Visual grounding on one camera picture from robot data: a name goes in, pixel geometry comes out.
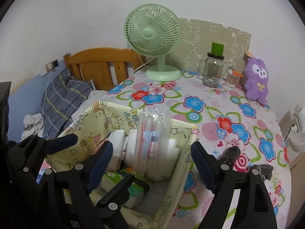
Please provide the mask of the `black sock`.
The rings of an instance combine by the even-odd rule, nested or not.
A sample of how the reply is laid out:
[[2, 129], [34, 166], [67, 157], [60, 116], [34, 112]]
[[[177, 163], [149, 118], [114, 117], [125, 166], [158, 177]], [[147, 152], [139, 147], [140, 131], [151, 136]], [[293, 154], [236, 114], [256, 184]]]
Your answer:
[[221, 164], [233, 166], [237, 158], [240, 156], [240, 148], [238, 146], [232, 146], [226, 149], [221, 158], [219, 159]]

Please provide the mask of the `grey sock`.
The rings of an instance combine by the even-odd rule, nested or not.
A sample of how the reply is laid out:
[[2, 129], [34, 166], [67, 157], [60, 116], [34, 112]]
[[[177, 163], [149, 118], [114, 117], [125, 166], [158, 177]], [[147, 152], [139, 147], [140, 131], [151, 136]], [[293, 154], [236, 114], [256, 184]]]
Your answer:
[[274, 167], [269, 165], [269, 164], [258, 164], [258, 165], [253, 165], [250, 168], [250, 172], [253, 175], [259, 175], [261, 176], [261, 178], [263, 179], [263, 181], [265, 180], [271, 180], [272, 178], [272, 172], [274, 170]]

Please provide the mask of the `clear plastic bag package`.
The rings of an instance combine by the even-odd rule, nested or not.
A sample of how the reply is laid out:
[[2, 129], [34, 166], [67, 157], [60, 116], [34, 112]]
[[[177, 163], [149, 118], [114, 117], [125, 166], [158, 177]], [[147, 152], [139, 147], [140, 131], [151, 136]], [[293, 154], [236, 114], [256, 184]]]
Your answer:
[[136, 146], [132, 162], [133, 171], [152, 181], [165, 178], [165, 169], [172, 119], [167, 112], [156, 108], [143, 108], [136, 133]]

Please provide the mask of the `orange green tissue pack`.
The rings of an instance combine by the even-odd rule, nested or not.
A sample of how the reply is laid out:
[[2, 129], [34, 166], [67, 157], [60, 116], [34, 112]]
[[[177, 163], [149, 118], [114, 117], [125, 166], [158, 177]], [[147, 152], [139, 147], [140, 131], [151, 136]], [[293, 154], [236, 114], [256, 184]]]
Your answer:
[[105, 173], [99, 188], [107, 192], [112, 192], [112, 189], [115, 189], [115, 191], [118, 191], [120, 198], [124, 199], [129, 195], [124, 206], [128, 209], [132, 209], [142, 201], [146, 192], [149, 191], [150, 186], [136, 177], [128, 177], [127, 181], [124, 180], [128, 175], [131, 175], [131, 173], [125, 171]]

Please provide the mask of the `white tissue pack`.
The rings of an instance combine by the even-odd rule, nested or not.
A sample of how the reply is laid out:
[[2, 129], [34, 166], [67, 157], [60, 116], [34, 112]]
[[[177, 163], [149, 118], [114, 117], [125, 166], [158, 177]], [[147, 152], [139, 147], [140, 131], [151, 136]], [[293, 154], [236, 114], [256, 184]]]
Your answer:
[[128, 135], [125, 130], [116, 129], [110, 134], [108, 140], [112, 143], [113, 155], [107, 170], [119, 170], [121, 162], [123, 161], [125, 166], [130, 168], [131, 172], [135, 173], [136, 164], [134, 162], [134, 157], [136, 155], [137, 129], [131, 129]]

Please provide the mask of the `beige white socks pack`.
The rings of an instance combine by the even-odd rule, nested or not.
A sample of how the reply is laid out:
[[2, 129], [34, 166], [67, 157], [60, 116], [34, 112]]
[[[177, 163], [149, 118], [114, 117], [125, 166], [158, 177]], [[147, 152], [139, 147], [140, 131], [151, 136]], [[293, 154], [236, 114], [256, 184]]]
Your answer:
[[136, 140], [136, 174], [153, 181], [170, 178], [179, 157], [175, 139], [160, 139], [155, 131], [143, 131]]

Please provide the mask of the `white crumpled cloth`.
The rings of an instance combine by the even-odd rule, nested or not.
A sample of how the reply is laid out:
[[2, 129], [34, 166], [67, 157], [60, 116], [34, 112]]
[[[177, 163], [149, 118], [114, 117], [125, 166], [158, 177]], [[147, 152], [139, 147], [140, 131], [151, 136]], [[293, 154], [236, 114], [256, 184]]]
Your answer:
[[21, 135], [21, 140], [26, 139], [28, 136], [32, 134], [37, 134], [39, 137], [43, 137], [44, 132], [44, 124], [42, 115], [26, 115], [23, 119], [24, 123], [24, 131]]

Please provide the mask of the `yellow cartoon fabric storage box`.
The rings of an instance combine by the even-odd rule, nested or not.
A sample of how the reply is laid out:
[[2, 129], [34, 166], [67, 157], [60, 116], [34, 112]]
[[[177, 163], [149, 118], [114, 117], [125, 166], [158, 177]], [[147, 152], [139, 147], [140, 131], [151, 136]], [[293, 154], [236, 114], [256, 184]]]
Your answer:
[[[138, 125], [140, 111], [109, 101], [96, 101], [70, 124], [61, 136], [74, 133], [78, 142], [67, 150], [47, 155], [46, 162], [57, 172], [67, 171], [84, 162], [109, 133], [124, 129], [129, 133]], [[197, 127], [190, 123], [173, 120], [170, 138], [177, 141], [179, 160], [171, 176], [165, 198], [153, 217], [123, 207], [121, 212], [131, 228], [166, 228], [180, 200], [191, 166], [190, 146], [197, 140]]]

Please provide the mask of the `floral tablecloth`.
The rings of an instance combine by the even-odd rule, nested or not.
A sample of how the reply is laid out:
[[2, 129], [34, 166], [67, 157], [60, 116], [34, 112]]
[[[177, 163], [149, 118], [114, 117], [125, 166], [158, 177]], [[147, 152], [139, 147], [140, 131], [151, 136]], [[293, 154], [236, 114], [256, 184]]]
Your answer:
[[[230, 146], [238, 146], [241, 155], [234, 164], [236, 171], [247, 172], [254, 164], [272, 165], [272, 178], [266, 188], [277, 226], [285, 228], [291, 201], [290, 164], [280, 127], [267, 104], [248, 100], [240, 86], [229, 87], [221, 82], [217, 88], [207, 87], [197, 73], [186, 71], [171, 82], [154, 82], [138, 72], [96, 101], [99, 100], [137, 110], [156, 108], [168, 112], [173, 120], [195, 125], [197, 139], [215, 157]], [[161, 201], [142, 202], [132, 210], [153, 217], [166, 191]], [[212, 197], [191, 162], [180, 200], [166, 228], [198, 228]]]

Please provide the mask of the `plaid grey pillow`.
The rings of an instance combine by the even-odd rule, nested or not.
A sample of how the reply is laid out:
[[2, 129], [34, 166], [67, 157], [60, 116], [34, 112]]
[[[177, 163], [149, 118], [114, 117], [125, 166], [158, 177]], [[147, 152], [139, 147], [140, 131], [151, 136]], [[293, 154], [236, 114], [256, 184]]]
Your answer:
[[42, 95], [43, 137], [57, 138], [72, 123], [72, 114], [91, 91], [90, 82], [76, 79], [68, 69], [61, 71]]

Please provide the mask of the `white standing fan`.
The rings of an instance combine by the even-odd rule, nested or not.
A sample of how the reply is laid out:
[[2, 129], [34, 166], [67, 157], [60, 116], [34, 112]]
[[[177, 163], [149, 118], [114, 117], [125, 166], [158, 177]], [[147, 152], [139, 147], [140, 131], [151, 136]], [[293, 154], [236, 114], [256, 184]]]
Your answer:
[[287, 111], [279, 122], [290, 163], [304, 154], [304, 103]]

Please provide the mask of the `small toothpick jar orange lid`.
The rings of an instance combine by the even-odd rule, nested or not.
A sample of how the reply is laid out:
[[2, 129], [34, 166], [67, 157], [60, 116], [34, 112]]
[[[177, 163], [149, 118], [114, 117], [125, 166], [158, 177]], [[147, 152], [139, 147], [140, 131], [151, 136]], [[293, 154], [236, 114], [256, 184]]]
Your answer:
[[243, 75], [236, 70], [229, 68], [226, 75], [225, 83], [229, 87], [235, 87], [240, 83], [240, 80], [243, 78]]

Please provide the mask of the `purple bunny plush toy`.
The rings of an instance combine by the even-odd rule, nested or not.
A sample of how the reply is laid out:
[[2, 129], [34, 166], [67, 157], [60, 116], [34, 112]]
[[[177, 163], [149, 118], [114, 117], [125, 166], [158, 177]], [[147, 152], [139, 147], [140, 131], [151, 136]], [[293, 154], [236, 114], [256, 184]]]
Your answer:
[[249, 57], [245, 66], [244, 83], [246, 98], [265, 105], [268, 95], [268, 72], [264, 61], [260, 58]]

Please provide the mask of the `glass jar with green lid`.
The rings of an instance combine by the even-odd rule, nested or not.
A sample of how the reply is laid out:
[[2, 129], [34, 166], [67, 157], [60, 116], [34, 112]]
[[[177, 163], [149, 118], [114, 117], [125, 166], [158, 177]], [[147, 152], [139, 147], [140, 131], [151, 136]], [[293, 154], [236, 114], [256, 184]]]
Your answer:
[[213, 88], [218, 87], [223, 69], [223, 51], [224, 45], [213, 42], [207, 57], [200, 61], [198, 72], [202, 76], [204, 85]]

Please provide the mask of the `green patterned board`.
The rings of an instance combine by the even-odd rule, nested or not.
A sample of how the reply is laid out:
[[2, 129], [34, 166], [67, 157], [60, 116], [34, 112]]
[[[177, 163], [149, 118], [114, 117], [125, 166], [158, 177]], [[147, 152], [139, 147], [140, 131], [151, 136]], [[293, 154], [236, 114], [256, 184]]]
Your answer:
[[213, 42], [224, 45], [222, 78], [232, 68], [240, 73], [246, 65], [245, 51], [251, 34], [218, 23], [195, 19], [179, 19], [181, 37], [178, 46], [166, 56], [165, 63], [185, 71], [203, 71], [200, 61], [207, 58]]

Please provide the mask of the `green desk fan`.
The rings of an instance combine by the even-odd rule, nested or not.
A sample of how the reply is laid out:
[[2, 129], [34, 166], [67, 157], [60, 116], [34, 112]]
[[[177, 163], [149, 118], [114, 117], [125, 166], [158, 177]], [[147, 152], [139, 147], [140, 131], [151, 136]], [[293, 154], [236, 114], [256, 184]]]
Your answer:
[[144, 4], [130, 12], [124, 34], [132, 49], [141, 56], [157, 59], [145, 76], [154, 81], [175, 81], [181, 77], [178, 68], [165, 63], [166, 56], [178, 45], [181, 36], [175, 13], [158, 4]]

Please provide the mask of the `wall power socket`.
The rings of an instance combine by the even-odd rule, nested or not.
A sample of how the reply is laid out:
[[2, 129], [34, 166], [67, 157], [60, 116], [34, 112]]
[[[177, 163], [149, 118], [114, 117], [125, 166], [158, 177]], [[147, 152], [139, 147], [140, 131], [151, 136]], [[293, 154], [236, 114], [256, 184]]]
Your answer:
[[59, 61], [58, 60], [54, 60], [54, 61], [46, 64], [46, 70], [47, 70], [47, 72], [50, 72], [53, 69], [57, 68], [58, 66], [59, 66]]

